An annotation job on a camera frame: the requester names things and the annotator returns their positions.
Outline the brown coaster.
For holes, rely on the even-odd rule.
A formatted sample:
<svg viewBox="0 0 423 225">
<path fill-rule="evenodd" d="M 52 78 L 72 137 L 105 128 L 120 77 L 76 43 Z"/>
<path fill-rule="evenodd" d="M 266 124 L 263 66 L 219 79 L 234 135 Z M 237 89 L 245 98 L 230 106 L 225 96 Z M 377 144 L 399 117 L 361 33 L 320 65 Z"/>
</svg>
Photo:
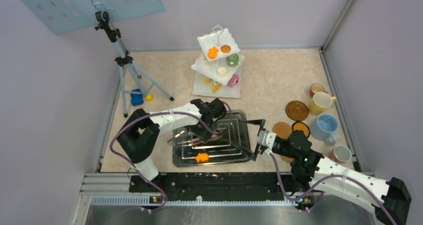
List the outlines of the brown coaster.
<svg viewBox="0 0 423 225">
<path fill-rule="evenodd" d="M 287 139 L 293 132 L 291 125 L 285 122 L 277 122 L 272 127 L 273 133 L 282 139 Z"/>
<path fill-rule="evenodd" d="M 290 101 L 285 107 L 286 115 L 294 121 L 303 121 L 309 115 L 307 105 L 301 101 Z"/>
</svg>

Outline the dark printed coaster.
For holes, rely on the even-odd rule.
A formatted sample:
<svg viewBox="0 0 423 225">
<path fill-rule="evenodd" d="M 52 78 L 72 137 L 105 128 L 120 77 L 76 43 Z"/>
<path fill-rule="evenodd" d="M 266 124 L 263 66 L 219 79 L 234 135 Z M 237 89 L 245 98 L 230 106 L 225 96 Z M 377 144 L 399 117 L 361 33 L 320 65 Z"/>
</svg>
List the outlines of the dark printed coaster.
<svg viewBox="0 0 423 225">
<path fill-rule="evenodd" d="M 307 138 L 310 137 L 310 129 L 308 125 L 301 121 L 294 122 L 291 128 L 293 131 L 302 131 Z"/>
</svg>

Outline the yellow cake slice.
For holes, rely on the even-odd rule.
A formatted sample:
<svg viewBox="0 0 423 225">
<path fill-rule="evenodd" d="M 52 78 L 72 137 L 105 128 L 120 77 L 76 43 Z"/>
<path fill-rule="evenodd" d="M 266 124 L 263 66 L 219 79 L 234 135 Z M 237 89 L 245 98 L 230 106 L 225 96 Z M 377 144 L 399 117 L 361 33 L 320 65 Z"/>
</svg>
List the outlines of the yellow cake slice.
<svg viewBox="0 0 423 225">
<path fill-rule="evenodd" d="M 216 93 L 221 88 L 221 86 L 221 83 L 214 81 L 212 85 L 212 93 Z"/>
</svg>

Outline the blue mug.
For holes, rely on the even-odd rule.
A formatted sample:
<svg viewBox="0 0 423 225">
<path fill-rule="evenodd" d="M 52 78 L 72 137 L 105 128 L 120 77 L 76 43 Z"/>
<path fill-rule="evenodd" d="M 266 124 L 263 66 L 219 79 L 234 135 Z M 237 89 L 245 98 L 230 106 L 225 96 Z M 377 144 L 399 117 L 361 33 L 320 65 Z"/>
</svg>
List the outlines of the blue mug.
<svg viewBox="0 0 423 225">
<path fill-rule="evenodd" d="M 339 128 L 339 121 L 332 114 L 320 114 L 311 123 L 309 128 L 311 136 L 317 140 L 325 141 L 330 146 L 333 146 L 338 142 L 338 138 L 335 133 Z"/>
</svg>

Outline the brown coaster back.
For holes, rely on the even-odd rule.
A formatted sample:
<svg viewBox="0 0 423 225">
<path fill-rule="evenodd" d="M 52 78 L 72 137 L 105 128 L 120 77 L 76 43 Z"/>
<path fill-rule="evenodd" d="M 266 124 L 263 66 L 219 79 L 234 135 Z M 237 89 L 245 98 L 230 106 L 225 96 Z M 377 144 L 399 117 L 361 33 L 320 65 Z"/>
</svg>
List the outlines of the brown coaster back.
<svg viewBox="0 0 423 225">
<path fill-rule="evenodd" d="M 301 101 L 290 101 L 285 107 L 286 115 L 294 121 L 303 121 L 309 115 L 307 105 Z"/>
</svg>

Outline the metal tongs with pink tips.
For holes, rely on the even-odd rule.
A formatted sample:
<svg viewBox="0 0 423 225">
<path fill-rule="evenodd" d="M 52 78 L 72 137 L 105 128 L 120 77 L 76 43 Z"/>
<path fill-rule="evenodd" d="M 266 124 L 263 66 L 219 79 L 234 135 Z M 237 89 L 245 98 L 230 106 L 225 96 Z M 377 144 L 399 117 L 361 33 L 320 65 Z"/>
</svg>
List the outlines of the metal tongs with pink tips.
<svg viewBox="0 0 423 225">
<path fill-rule="evenodd" d="M 221 138 L 221 135 L 212 135 L 206 142 L 201 138 L 193 138 L 191 133 L 187 130 L 182 130 L 176 133 L 171 139 L 167 141 L 169 145 L 180 145 L 180 146 L 205 146 L 209 142 L 217 141 Z"/>
</svg>

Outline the pink cake slice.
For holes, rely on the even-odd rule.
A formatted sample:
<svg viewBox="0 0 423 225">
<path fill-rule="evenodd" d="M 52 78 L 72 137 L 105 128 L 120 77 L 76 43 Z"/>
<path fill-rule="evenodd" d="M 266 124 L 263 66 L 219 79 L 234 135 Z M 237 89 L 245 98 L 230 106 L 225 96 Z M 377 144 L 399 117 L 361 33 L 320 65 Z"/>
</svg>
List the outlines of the pink cake slice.
<svg viewBox="0 0 423 225">
<path fill-rule="evenodd" d="M 233 88 L 239 83 L 239 80 L 239 76 L 237 74 L 233 74 L 231 79 L 228 81 L 227 86 Z"/>
</svg>

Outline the white round bun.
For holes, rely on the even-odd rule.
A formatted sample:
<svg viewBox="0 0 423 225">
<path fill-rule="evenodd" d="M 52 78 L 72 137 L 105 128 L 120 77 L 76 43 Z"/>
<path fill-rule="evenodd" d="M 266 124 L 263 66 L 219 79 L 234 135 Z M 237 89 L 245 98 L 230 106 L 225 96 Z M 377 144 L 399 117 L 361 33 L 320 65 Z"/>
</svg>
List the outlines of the white round bun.
<svg viewBox="0 0 423 225">
<path fill-rule="evenodd" d="M 219 78 L 226 78 L 228 76 L 228 69 L 225 66 L 218 67 L 216 70 L 216 75 Z"/>
</svg>

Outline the orange fish cake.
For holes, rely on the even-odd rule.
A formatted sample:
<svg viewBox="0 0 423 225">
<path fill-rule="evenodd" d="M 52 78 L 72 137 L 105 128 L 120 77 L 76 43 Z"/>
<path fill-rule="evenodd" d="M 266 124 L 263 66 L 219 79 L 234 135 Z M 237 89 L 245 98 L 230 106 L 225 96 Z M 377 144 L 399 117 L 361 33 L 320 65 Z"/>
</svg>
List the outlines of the orange fish cake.
<svg viewBox="0 0 423 225">
<path fill-rule="evenodd" d="M 208 58 L 213 60 L 217 57 L 218 53 L 219 53 L 219 49 L 214 46 L 214 47 L 209 49 Z"/>
<path fill-rule="evenodd" d="M 207 162 L 210 159 L 209 154 L 207 153 L 198 153 L 194 159 L 196 160 L 197 163 L 204 163 Z"/>
</svg>

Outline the stainless steel tray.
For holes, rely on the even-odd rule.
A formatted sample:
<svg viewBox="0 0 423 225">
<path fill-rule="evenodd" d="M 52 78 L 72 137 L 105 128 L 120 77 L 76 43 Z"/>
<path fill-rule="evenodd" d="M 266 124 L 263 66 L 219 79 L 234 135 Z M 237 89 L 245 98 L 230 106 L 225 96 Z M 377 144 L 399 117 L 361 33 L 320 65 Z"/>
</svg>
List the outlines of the stainless steel tray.
<svg viewBox="0 0 423 225">
<path fill-rule="evenodd" d="M 243 111 L 233 110 L 215 126 L 221 137 L 211 138 L 207 143 L 198 141 L 197 136 L 185 128 L 175 129 L 171 139 L 173 164 L 183 168 L 248 162 L 251 146 L 245 120 Z"/>
</svg>

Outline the yellow mug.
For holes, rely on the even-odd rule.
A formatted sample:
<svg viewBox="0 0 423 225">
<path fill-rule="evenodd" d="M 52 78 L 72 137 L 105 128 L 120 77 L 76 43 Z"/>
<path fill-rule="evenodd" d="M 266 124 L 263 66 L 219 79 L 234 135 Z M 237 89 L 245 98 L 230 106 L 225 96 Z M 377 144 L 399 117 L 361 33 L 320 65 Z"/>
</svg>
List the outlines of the yellow mug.
<svg viewBox="0 0 423 225">
<path fill-rule="evenodd" d="M 313 95 L 308 106 L 309 112 L 312 115 L 319 115 L 325 112 L 335 101 L 337 101 L 337 97 L 325 92 L 317 92 Z"/>
</svg>

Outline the green roll cake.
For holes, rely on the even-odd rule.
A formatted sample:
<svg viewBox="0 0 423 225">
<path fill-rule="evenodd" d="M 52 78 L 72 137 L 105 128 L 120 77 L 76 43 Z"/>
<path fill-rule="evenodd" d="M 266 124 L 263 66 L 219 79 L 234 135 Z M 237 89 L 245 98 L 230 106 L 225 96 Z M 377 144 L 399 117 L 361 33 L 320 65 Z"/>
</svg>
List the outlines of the green roll cake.
<svg viewBox="0 0 423 225">
<path fill-rule="evenodd" d="M 239 65 L 239 55 L 235 53 L 226 57 L 226 65 L 229 67 L 237 67 Z"/>
</svg>

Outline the brown mug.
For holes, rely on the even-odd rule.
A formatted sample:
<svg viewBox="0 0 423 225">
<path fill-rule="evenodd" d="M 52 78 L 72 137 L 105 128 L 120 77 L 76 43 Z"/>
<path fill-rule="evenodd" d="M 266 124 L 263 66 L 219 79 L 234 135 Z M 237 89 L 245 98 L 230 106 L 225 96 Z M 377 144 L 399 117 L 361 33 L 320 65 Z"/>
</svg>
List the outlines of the brown mug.
<svg viewBox="0 0 423 225">
<path fill-rule="evenodd" d="M 313 97 L 318 92 L 327 93 L 326 89 L 324 88 L 322 84 L 313 83 L 309 88 L 309 96 Z"/>
</svg>

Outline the orange round cookie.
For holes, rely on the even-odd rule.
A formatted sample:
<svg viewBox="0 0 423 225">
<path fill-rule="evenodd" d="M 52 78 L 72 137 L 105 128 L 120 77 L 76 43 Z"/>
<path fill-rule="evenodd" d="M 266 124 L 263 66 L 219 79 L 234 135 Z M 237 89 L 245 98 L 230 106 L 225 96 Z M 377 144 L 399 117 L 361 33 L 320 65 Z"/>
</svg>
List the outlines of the orange round cookie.
<svg viewBox="0 0 423 225">
<path fill-rule="evenodd" d="M 231 52 L 231 46 L 230 46 L 230 45 L 227 45 L 227 44 L 222 45 L 222 46 L 220 47 L 220 51 L 221 51 L 222 53 L 229 53 L 229 52 Z"/>
</svg>

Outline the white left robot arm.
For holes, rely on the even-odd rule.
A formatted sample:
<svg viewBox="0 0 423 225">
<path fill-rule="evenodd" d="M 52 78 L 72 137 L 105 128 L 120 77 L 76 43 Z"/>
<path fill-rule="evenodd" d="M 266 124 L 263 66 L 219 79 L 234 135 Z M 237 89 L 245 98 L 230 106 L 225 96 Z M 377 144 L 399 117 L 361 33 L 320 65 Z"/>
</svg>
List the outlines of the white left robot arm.
<svg viewBox="0 0 423 225">
<path fill-rule="evenodd" d="M 218 137 L 217 121 L 226 115 L 226 107 L 220 99 L 204 102 L 194 99 L 174 109 L 148 113 L 137 109 L 113 139 L 125 152 L 125 159 L 140 173 L 141 186 L 149 192 L 160 185 L 159 171 L 151 154 L 157 138 L 164 133 L 185 128 L 199 141 L 207 142 Z"/>
</svg>

